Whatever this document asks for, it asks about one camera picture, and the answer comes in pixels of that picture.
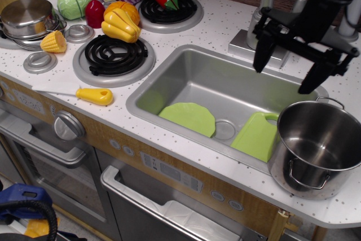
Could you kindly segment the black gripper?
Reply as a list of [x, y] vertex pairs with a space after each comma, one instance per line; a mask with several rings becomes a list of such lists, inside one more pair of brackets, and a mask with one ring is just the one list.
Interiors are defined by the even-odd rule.
[[331, 24], [350, 1], [308, 0], [297, 13], [261, 8], [262, 17], [253, 30], [258, 40], [253, 61], [256, 72], [263, 71], [275, 47], [280, 46], [314, 62], [298, 89], [300, 94], [314, 91], [329, 77], [330, 69], [331, 75], [345, 73], [359, 50], [337, 37]]

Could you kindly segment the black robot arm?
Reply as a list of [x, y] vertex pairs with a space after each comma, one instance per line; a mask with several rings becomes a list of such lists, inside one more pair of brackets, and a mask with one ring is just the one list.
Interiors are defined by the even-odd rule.
[[253, 67], [260, 73], [276, 47], [282, 47], [313, 62], [298, 92], [309, 94], [328, 77], [344, 75], [359, 56], [357, 48], [339, 37], [331, 25], [340, 9], [353, 0], [307, 0], [299, 13], [261, 8], [254, 27], [257, 39]]

